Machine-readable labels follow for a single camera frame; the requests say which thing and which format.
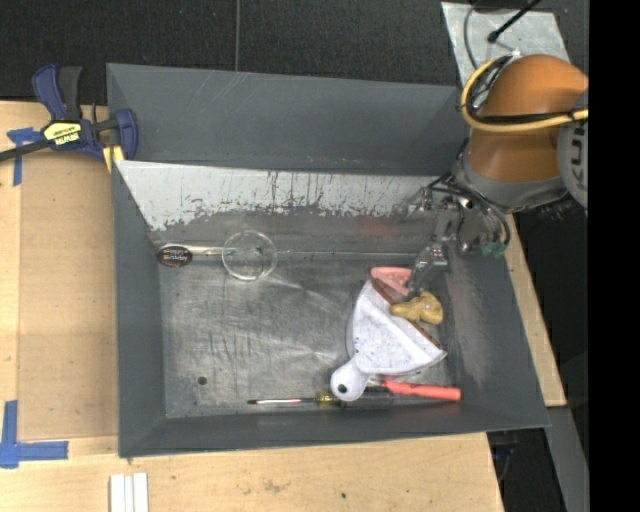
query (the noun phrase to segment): screwdriver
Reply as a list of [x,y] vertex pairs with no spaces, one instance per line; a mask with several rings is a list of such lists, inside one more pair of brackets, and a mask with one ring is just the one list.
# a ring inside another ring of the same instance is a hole
[[[417,399],[404,398],[399,395],[420,397]],[[426,386],[406,384],[384,380],[380,386],[367,387],[364,393],[352,402],[340,400],[331,393],[322,391],[312,398],[268,398],[248,400],[252,405],[300,405],[316,403],[321,407],[337,405],[343,409],[386,409],[395,401],[397,404],[417,405],[427,402],[425,399],[460,400],[460,389],[445,386]]]

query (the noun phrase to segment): small sticker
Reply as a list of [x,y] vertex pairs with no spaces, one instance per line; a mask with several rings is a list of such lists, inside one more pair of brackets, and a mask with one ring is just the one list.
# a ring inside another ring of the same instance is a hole
[[167,267],[184,267],[192,259],[191,251],[179,245],[168,245],[158,251],[158,261]]

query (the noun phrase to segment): blue clamp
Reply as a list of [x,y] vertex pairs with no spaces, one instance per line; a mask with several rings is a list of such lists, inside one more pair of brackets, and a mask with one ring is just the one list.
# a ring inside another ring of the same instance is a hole
[[49,111],[51,121],[40,131],[40,140],[0,152],[0,161],[49,148],[53,151],[73,151],[104,162],[106,146],[99,140],[98,133],[114,128],[119,131],[118,143],[124,157],[128,160],[134,157],[138,147],[138,132],[131,110],[117,110],[111,119],[99,123],[95,115],[92,121],[82,119],[82,111],[77,104],[81,72],[79,66],[49,64],[33,75],[36,98]]
[[69,441],[46,441],[38,443],[18,443],[17,432],[18,401],[4,404],[2,422],[2,442],[0,443],[0,468],[16,469],[20,462],[33,460],[68,459]]

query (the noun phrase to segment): black cable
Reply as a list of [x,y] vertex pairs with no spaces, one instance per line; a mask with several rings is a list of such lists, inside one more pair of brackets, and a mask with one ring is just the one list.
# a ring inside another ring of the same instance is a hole
[[520,9],[512,18],[510,18],[504,25],[502,25],[497,30],[494,30],[487,36],[487,41],[490,43],[495,43],[500,35],[507,30],[511,25],[513,25],[516,21],[522,18],[525,14],[527,14],[531,9],[533,9],[536,5],[540,3],[541,0],[533,0],[529,5]]

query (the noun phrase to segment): yellow clamp label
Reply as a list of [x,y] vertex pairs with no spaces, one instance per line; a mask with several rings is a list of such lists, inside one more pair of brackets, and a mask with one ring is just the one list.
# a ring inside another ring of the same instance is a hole
[[42,132],[45,139],[62,146],[80,139],[82,126],[79,123],[53,123]]

